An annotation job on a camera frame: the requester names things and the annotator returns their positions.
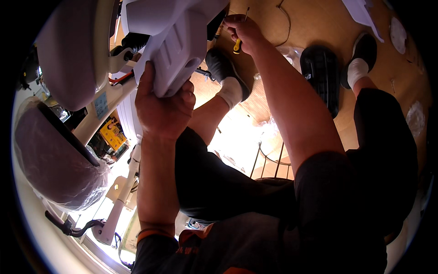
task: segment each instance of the sneaker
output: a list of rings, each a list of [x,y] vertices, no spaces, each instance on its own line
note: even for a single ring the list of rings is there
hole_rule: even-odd
[[[341,72],[341,85],[346,89],[351,89],[347,81],[348,66],[356,58],[361,58],[368,64],[368,72],[373,69],[377,59],[377,43],[371,34],[363,32],[354,42],[353,57]]]
[[[231,60],[228,59],[219,49],[210,49],[205,57],[205,62],[208,66],[208,71],[210,71],[214,79],[219,83],[227,77],[234,77],[238,80],[242,87],[242,102],[249,97],[251,90],[237,74],[233,62],[231,62]]]

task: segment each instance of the wrist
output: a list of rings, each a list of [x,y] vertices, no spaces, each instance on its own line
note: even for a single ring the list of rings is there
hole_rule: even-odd
[[[165,138],[162,136],[154,135],[151,133],[143,133],[143,138],[141,140],[142,146],[149,147],[174,147],[176,145],[177,140],[171,138]]]
[[[252,39],[249,42],[251,48],[251,56],[263,55],[263,51],[267,48],[273,47],[271,42],[269,42],[264,36],[259,39]]]

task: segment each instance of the yellow screwdriver handle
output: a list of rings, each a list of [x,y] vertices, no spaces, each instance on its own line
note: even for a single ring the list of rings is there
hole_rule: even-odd
[[[237,38],[236,44],[234,45],[234,48],[233,48],[233,53],[240,54],[241,48],[242,48],[242,40],[240,38]]]

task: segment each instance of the floor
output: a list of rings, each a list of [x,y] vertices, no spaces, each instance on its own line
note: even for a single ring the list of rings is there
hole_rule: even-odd
[[[248,16],[259,24],[270,42],[278,44],[287,37],[288,30],[286,16],[276,8],[280,2],[281,0],[231,0],[229,14],[245,13],[247,7],[250,7]],[[408,34],[406,53],[402,55],[397,52],[389,36],[391,18],[397,15],[381,0],[374,0],[373,4],[370,13],[385,42],[377,42],[377,62],[369,75],[378,88],[392,94],[398,100],[405,115],[410,106],[419,101],[427,119],[428,107],[432,102],[431,90],[415,43]],[[371,28],[360,25],[351,18],[341,0],[285,0],[282,7],[289,14],[292,23],[290,37],[284,46],[306,48],[313,44],[325,45],[336,53],[340,66],[350,60],[353,43],[358,35],[362,31],[372,32]],[[123,34],[119,34],[112,38],[114,40],[111,40],[111,43],[120,44],[122,38]],[[270,120],[270,111],[262,80],[254,80],[257,69],[252,58],[244,53],[232,54],[233,44],[230,35],[222,31],[215,46],[228,53],[241,78],[252,88],[252,94],[245,102],[230,111],[219,124],[209,150],[216,151],[224,162],[250,176],[258,142],[262,140],[263,152],[271,159],[277,160],[282,139],[275,125],[267,123]],[[201,67],[207,69],[204,62]],[[220,90],[217,82],[205,81],[202,75],[196,73],[192,75],[191,81],[195,86],[194,93],[197,98],[195,107],[207,102]],[[356,149],[358,142],[353,120],[355,97],[351,91],[342,87],[339,94],[339,113],[334,123],[345,150]],[[421,170],[426,155],[426,126],[415,140]],[[287,155],[284,149],[282,162],[290,162]],[[252,178],[261,176],[263,163],[264,158],[259,155]],[[273,177],[276,166],[268,161],[263,177]],[[280,165],[277,176],[293,179],[293,172],[287,166]]]

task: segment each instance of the black bolt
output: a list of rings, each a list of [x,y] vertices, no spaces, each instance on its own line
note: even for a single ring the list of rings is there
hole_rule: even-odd
[[[123,60],[125,60],[125,61],[129,61],[129,60],[132,59],[132,57],[134,57],[134,55],[132,54],[132,52],[127,51],[127,52],[125,53],[125,56],[123,56]]]

